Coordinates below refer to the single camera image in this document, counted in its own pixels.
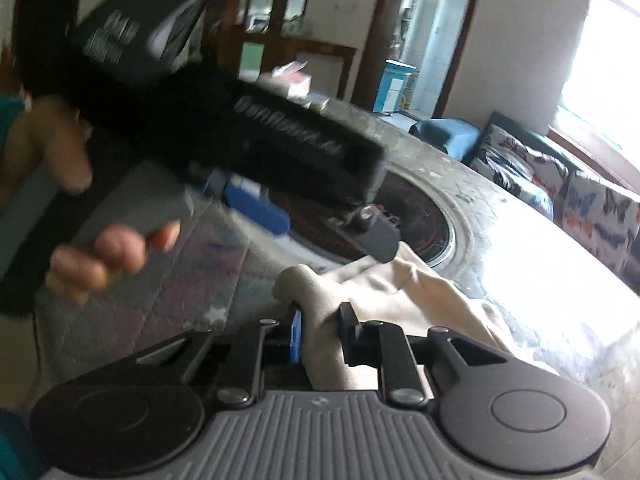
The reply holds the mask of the person's left hand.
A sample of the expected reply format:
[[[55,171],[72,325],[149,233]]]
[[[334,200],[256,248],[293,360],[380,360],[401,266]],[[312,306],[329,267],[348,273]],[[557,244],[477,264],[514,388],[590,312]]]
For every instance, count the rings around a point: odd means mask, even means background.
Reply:
[[[7,210],[18,191],[40,165],[63,191],[80,194],[92,183],[86,151],[90,127],[62,101],[35,100],[12,119],[1,121],[1,209]],[[85,304],[94,292],[102,292],[119,275],[136,274],[149,251],[169,252],[181,231],[172,220],[149,234],[115,223],[96,237],[90,250],[68,245],[55,248],[44,284],[64,299]]]

